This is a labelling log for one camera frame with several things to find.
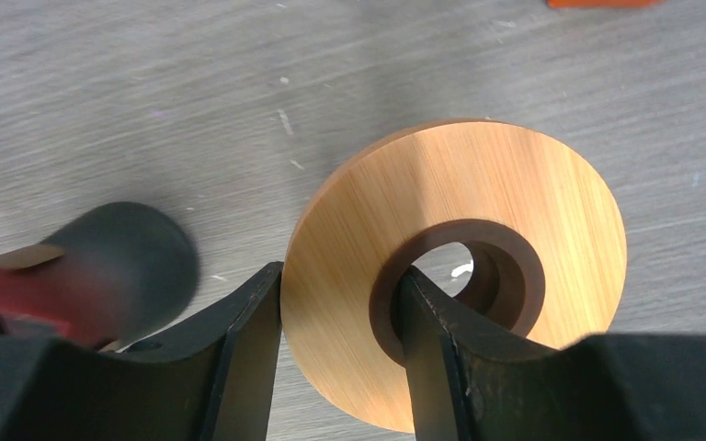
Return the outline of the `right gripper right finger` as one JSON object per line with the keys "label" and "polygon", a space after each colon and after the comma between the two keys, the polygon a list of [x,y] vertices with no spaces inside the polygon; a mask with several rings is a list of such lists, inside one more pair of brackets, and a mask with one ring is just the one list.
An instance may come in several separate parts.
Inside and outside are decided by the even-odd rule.
{"label": "right gripper right finger", "polygon": [[592,334],[554,350],[415,268],[397,309],[419,440],[706,440],[706,334]]}

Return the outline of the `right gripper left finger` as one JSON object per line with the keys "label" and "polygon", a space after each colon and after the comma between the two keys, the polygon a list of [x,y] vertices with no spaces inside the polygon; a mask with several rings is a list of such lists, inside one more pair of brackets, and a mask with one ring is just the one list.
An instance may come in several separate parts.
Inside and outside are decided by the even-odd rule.
{"label": "right gripper left finger", "polygon": [[0,336],[0,440],[263,440],[282,265],[127,350]]}

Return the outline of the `red black carafe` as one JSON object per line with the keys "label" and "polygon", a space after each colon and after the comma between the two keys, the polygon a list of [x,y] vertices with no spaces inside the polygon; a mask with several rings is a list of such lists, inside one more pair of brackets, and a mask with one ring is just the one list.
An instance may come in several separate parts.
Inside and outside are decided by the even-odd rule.
{"label": "red black carafe", "polygon": [[142,203],[108,203],[0,254],[0,335],[125,346],[171,323],[199,277],[196,245],[178,223]]}

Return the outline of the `orange coffee filter box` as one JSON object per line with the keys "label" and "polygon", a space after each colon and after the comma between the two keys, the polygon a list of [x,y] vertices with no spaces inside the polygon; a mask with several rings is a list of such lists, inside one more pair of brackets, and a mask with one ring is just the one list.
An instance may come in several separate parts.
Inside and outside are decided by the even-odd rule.
{"label": "orange coffee filter box", "polygon": [[662,0],[547,0],[552,8],[644,8]]}

